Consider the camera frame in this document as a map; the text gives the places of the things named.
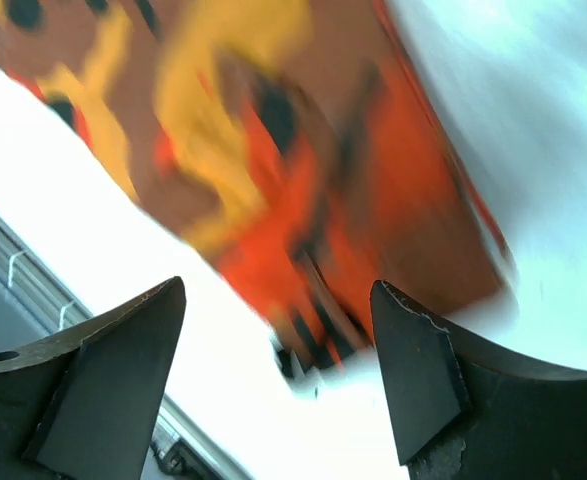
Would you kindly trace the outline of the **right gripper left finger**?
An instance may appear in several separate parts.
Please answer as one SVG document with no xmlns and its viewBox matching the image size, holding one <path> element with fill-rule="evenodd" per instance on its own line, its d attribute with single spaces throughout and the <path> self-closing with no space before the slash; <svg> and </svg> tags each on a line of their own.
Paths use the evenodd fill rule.
<svg viewBox="0 0 587 480">
<path fill-rule="evenodd" d="M 173 277 L 0 353 L 0 479 L 138 479 L 185 312 Z"/>
</svg>

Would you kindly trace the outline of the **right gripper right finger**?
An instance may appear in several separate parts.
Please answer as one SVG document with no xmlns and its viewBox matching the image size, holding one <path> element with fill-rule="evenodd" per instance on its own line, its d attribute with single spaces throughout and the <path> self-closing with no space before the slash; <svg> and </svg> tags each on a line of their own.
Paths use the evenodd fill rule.
<svg viewBox="0 0 587 480">
<path fill-rule="evenodd" d="M 385 281 L 370 304 L 411 478 L 587 479 L 587 371 L 502 347 Z"/>
</svg>

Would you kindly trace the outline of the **orange camouflage trousers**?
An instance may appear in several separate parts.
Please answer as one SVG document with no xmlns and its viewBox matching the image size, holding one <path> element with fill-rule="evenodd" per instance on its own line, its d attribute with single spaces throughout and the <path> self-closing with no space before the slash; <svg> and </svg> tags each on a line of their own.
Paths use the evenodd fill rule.
<svg viewBox="0 0 587 480">
<path fill-rule="evenodd" d="M 387 1 L 0 1 L 0 70 L 269 324 L 287 379 L 374 346 L 378 280 L 441 316 L 505 289 Z"/>
</svg>

